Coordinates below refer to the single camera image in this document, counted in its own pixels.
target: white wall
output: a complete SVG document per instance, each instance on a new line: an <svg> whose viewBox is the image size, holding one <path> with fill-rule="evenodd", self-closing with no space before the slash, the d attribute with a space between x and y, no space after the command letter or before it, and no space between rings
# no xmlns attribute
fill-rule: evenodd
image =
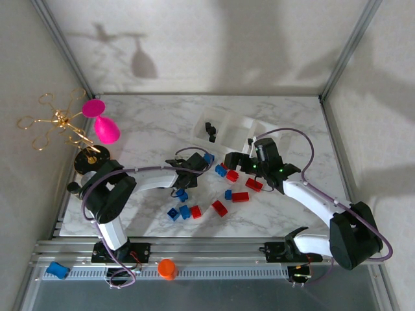
<svg viewBox="0 0 415 311"><path fill-rule="evenodd" d="M36 240L51 229L74 150L58 138L35 151L33 138L49 126L23 131L16 121L50 117L38 97L54 93L64 107L77 82L30 1L2 1L0 29L0 309L10 310Z"/></svg>
<svg viewBox="0 0 415 311"><path fill-rule="evenodd" d="M321 92L366 2L47 0L96 93L240 95Z"/></svg>
<svg viewBox="0 0 415 311"><path fill-rule="evenodd" d="M329 98L355 197L394 247L386 267L402 310L415 310L414 15L414 1L383 1Z"/></svg>

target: blue block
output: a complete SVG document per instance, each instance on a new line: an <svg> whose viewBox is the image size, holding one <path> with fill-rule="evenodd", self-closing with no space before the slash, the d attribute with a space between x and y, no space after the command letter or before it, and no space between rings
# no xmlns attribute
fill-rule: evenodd
<svg viewBox="0 0 415 311"><path fill-rule="evenodd" d="M226 175L226 170L223 167L221 167L219 164L215 166L215 172L218 173L221 177L225 177Z"/></svg>
<svg viewBox="0 0 415 311"><path fill-rule="evenodd" d="M212 162L214 162L214 160L215 160L215 156L213 155L213 154L210 154L211 156L212 156ZM205 161L208 163L208 164L210 164L210 156L209 156L209 154L205 154L204 156L203 156L203 158L205 159Z"/></svg>
<svg viewBox="0 0 415 311"><path fill-rule="evenodd" d="M225 200L232 200L232 190L225 191Z"/></svg>
<svg viewBox="0 0 415 311"><path fill-rule="evenodd" d="M52 261L49 267L46 269L47 273L53 274L61 280L65 279L70 271L71 269L61 266L56 261Z"/></svg>
<svg viewBox="0 0 415 311"><path fill-rule="evenodd" d="M184 191L183 189L177 190L176 195L182 203L189 198L186 191Z"/></svg>
<svg viewBox="0 0 415 311"><path fill-rule="evenodd" d="M183 219L190 218L190 209L187 207L187 205L183 205L179 207L180 214L182 214Z"/></svg>
<svg viewBox="0 0 415 311"><path fill-rule="evenodd" d="M167 214L170 216L171 219L173 219L173 221L175 221L180 216L180 213L176 209L171 209L167 212Z"/></svg>

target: marble surface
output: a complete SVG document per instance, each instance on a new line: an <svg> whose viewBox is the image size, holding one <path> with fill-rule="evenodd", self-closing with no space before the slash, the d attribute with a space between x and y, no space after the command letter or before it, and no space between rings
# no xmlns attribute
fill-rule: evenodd
<svg viewBox="0 0 415 311"><path fill-rule="evenodd" d="M214 97L194 95L105 95L104 115L115 120L122 132L115 144L107 146L112 157L128 167L143 167L173 159L178 149L191 146L191 131L203 107L211 106L233 111L276 126L290 126L304 131L314 143L315 159L307 177L328 193L344 198L344 189L326 124L316 97ZM98 142L93 133L90 137ZM281 136L278 148L283 159L303 168L310 157L307 141L296 133ZM183 152L188 157L193 151ZM215 154L215 163L224 159ZM121 220L128 236L193 236L193 237L265 237L284 236L303 226L323 227L324 223L303 205L277 191L254 192L244 184L248 176L232 184L215 173L214 167L198 178L198 187L189 189L189 207L199 205L199 219L173 222L167 216L172 207L179 208L177 198L169 196L170 189L136 192L131 197ZM231 203L224 191L248 190L250 201ZM228 209L221 218L211 203L220 199ZM94 228L80 213L80 201L74 196L65 212L61 236L96 236Z"/></svg>

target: white container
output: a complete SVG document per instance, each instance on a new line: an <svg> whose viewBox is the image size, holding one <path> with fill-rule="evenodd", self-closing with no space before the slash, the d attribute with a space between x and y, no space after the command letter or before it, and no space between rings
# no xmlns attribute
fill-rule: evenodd
<svg viewBox="0 0 415 311"><path fill-rule="evenodd" d="M216 128L216 140L209 141L205 123L210 122ZM248 138L261 135L278 126L255 120L252 118L231 113L218 108L205 107L199 116L191 134L191 142L206 148L208 151L216 150L227 154L228 152L248 153ZM267 137L278 143L280 134L273 133Z"/></svg>

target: orange cup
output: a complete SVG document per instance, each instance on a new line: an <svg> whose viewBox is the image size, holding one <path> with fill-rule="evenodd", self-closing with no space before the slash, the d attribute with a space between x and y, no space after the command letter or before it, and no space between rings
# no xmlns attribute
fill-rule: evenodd
<svg viewBox="0 0 415 311"><path fill-rule="evenodd" d="M170 259L163 259L158 264L158 273L164 279L172 281L177 277L177 267Z"/></svg>

